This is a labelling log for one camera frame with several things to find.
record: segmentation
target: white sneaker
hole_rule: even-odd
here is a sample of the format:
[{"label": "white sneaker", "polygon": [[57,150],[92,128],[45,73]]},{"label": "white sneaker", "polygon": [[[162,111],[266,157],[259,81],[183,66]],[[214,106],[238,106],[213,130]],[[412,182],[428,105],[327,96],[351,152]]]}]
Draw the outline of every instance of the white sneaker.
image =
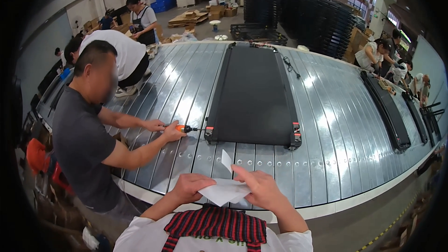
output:
[{"label": "white sneaker", "polygon": [[143,74],[143,76],[148,76],[151,74],[151,70],[149,69],[149,67],[146,69],[145,73]]},{"label": "white sneaker", "polygon": [[118,88],[118,90],[115,93],[115,97],[121,98],[121,97],[131,96],[131,95],[135,94],[135,92],[137,92],[137,86],[136,85],[130,86],[130,87],[126,87],[124,89]]}]

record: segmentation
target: black power cord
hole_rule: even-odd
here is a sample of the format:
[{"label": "black power cord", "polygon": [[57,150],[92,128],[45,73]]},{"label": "black power cord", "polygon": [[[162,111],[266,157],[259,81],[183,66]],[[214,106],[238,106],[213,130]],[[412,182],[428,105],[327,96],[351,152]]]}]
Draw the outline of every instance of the black power cord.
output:
[{"label": "black power cord", "polygon": [[291,63],[289,62],[289,58],[283,56],[283,62],[286,64],[286,69],[288,70],[288,72],[294,71],[294,73],[296,74],[297,79],[299,79],[300,78],[300,74],[299,74],[298,70],[291,65]]}]

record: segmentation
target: white t-shirt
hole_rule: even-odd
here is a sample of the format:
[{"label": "white t-shirt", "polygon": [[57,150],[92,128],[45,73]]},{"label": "white t-shirt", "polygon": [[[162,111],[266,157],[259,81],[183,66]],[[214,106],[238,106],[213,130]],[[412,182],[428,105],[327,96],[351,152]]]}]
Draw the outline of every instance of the white t-shirt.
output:
[{"label": "white t-shirt", "polygon": [[[129,227],[115,242],[114,252],[120,251],[162,251],[168,238],[164,231],[165,226],[171,221],[174,213],[169,214],[159,221],[143,217],[134,217]],[[284,233],[276,235],[271,229],[266,228],[266,244],[261,245],[262,252],[312,252],[313,242],[311,231],[304,233]],[[174,251],[213,251],[213,252],[246,252],[246,243],[219,237],[193,237],[179,238]]]},{"label": "white t-shirt", "polygon": [[[149,6],[145,6],[145,8],[140,11],[140,13],[137,15],[134,11],[131,11],[131,23],[133,24],[134,19],[142,18],[140,21],[142,23],[143,29],[147,28],[150,24],[157,21],[157,18],[155,17],[154,9],[152,9]],[[157,37],[157,31],[154,28],[154,35],[155,35],[155,42],[159,42],[159,38]]]},{"label": "white t-shirt", "polygon": [[414,85],[414,80],[411,80],[411,84],[409,84],[409,88],[411,89],[411,92],[416,95],[417,92],[421,92],[423,90],[424,87],[424,83],[423,83],[423,74],[422,73],[418,73],[415,75],[415,78],[417,79],[417,87],[415,87]]},{"label": "white t-shirt", "polygon": [[369,59],[369,57],[367,57],[367,55],[366,55],[367,46],[372,47],[373,58],[375,58],[375,60],[377,60],[378,62],[382,62],[383,55],[379,54],[379,53],[377,54],[376,50],[378,49],[378,44],[376,44],[376,42],[373,42],[373,41],[367,42],[367,44],[364,46],[364,49],[356,52],[355,57],[356,57],[356,60],[358,61],[359,65],[361,66],[361,68],[373,71],[374,68],[371,66],[372,60]]},{"label": "white t-shirt", "polygon": [[405,79],[406,74],[408,73],[408,66],[406,65],[406,63],[401,63],[400,65],[403,66],[404,69],[396,68],[393,65],[391,65],[391,67],[390,67],[390,69],[388,71],[388,73],[389,72],[393,73],[393,81],[394,81],[395,84],[398,84],[398,82],[401,79]]},{"label": "white t-shirt", "polygon": [[144,44],[130,39],[119,31],[98,30],[84,38],[79,48],[79,54],[81,55],[84,48],[94,40],[104,40],[115,47],[118,54],[116,56],[118,81],[129,77],[146,53],[146,46]]},{"label": "white t-shirt", "polygon": [[67,64],[67,60],[65,59],[64,51],[60,52],[60,59],[62,60],[62,68],[65,68],[65,65]]}]

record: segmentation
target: red and black striped strap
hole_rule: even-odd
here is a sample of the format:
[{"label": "red and black striped strap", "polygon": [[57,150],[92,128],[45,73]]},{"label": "red and black striped strap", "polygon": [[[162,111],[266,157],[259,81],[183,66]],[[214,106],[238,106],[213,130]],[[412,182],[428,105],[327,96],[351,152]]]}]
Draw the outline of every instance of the red and black striped strap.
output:
[{"label": "red and black striped strap", "polygon": [[247,243],[248,252],[261,252],[266,243],[266,222],[226,207],[176,213],[165,231],[170,235],[162,252],[172,252],[180,237],[217,236]]}]

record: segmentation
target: sheet of paper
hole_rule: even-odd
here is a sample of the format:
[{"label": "sheet of paper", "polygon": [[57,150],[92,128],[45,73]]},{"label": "sheet of paper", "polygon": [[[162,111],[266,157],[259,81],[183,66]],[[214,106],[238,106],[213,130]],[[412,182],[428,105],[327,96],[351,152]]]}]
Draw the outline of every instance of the sheet of paper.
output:
[{"label": "sheet of paper", "polygon": [[222,178],[216,178],[215,181],[216,185],[205,187],[198,192],[217,206],[228,202],[238,203],[250,193],[246,183]]},{"label": "sheet of paper", "polygon": [[221,155],[221,163],[228,169],[228,171],[230,171],[230,173],[232,173],[232,168],[230,167],[230,165],[232,165],[232,159],[224,149]]}]

